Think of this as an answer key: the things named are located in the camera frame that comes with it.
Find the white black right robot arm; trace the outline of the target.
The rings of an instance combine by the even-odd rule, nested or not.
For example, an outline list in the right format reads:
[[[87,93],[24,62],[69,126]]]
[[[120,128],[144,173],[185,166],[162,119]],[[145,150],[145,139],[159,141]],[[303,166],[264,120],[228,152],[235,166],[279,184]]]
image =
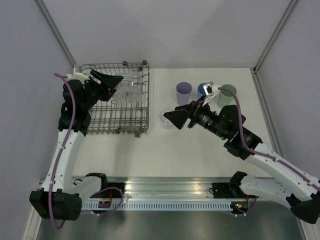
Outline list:
[[[228,183],[228,192],[235,198],[243,194],[257,196],[288,208],[297,218],[315,224],[320,218],[320,180],[285,160],[260,137],[242,126],[245,117],[237,105],[224,106],[219,113],[204,106],[201,100],[176,107],[164,113],[176,128],[182,129],[187,120],[188,128],[199,125],[225,141],[227,151],[247,161],[278,183],[259,180],[245,172],[236,172]]]

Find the green plastic cup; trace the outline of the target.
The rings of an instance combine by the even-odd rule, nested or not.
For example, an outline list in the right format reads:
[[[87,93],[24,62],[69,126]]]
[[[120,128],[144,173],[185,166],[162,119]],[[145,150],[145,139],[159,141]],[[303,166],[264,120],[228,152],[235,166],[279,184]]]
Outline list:
[[[229,90],[234,95],[237,94],[236,87],[231,84],[224,84],[221,86],[221,88]],[[219,108],[223,108],[224,106],[230,105],[232,100],[234,99],[233,95],[229,91],[226,91],[226,90],[219,91],[218,100],[217,100],[217,106]]]

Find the blue plastic cup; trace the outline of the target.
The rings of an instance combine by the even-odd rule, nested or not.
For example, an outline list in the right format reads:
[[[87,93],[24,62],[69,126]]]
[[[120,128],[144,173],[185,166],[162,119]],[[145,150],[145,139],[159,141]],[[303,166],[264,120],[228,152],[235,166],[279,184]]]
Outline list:
[[[202,96],[206,96],[206,92],[204,90],[204,85],[206,85],[205,82],[201,83],[197,87],[197,100],[200,99]]]

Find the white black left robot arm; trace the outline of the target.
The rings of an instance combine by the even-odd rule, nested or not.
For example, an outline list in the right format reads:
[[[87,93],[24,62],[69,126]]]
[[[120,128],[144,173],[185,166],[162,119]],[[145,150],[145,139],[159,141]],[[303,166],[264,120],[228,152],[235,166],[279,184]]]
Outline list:
[[[82,204],[92,196],[104,198],[109,193],[104,173],[88,173],[77,185],[72,185],[73,171],[82,143],[91,122],[90,111],[99,101],[108,102],[123,81],[122,75],[109,75],[90,70],[89,75],[73,73],[56,77],[63,81],[58,120],[58,139],[52,162],[41,186],[30,193],[29,202],[42,219],[75,221]]]

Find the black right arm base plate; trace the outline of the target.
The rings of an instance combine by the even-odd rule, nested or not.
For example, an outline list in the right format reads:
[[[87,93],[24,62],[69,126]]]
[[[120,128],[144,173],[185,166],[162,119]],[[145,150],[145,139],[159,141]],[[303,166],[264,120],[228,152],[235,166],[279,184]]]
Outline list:
[[[245,194],[239,186],[229,186],[227,182],[213,182],[208,189],[215,199],[254,199],[255,195]]]

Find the lavender plastic cup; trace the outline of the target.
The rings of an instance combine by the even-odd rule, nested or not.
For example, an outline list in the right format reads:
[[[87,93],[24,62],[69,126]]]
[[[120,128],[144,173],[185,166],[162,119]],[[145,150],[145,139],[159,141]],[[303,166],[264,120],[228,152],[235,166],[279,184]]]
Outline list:
[[[177,104],[180,106],[188,104],[192,90],[193,88],[190,83],[185,81],[178,83],[176,85]]]

